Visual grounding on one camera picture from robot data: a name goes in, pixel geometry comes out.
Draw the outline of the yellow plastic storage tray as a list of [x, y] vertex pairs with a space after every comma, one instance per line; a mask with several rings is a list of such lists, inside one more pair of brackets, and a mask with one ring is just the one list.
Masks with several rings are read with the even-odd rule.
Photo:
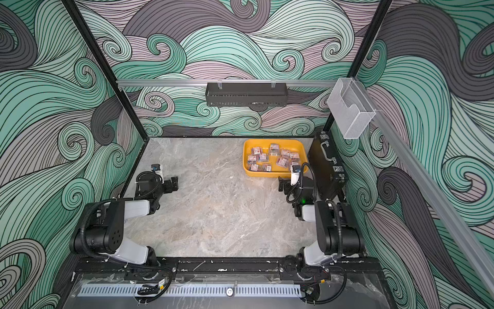
[[[263, 178], [289, 178], [290, 170], [289, 168], [283, 169], [276, 165], [276, 161], [280, 156], [271, 156], [269, 154], [270, 144], [279, 144], [280, 151], [282, 149], [289, 149], [290, 151], [296, 152], [300, 156], [300, 163], [308, 162], [307, 153], [302, 142], [295, 139], [248, 139], [243, 144], [243, 169], [246, 175], [250, 177], [263, 177]], [[261, 147], [262, 153], [266, 153], [269, 156], [268, 162], [255, 162], [259, 165], [258, 171], [250, 171], [247, 162], [247, 156], [253, 155], [252, 148]], [[263, 164], [271, 164], [271, 172], [264, 172], [262, 170]]]

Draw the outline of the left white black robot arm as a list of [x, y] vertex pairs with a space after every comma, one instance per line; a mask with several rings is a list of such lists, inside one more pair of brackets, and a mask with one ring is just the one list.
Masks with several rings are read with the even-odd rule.
[[125, 222], [155, 214], [161, 197], [178, 189], [178, 177], [165, 178], [161, 165], [153, 164], [151, 170], [136, 177], [134, 197], [112, 198], [84, 207], [69, 242], [71, 253], [124, 266], [160, 269], [153, 248], [125, 236]]

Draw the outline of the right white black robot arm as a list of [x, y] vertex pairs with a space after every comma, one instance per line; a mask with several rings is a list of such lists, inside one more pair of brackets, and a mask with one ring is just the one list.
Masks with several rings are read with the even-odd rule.
[[315, 173], [308, 163], [291, 167], [291, 176], [279, 178], [279, 191], [292, 205], [295, 217], [316, 226], [316, 240], [301, 248], [297, 254], [301, 267], [325, 267], [344, 257], [362, 254], [364, 239], [345, 213], [346, 205], [332, 200], [321, 200]]

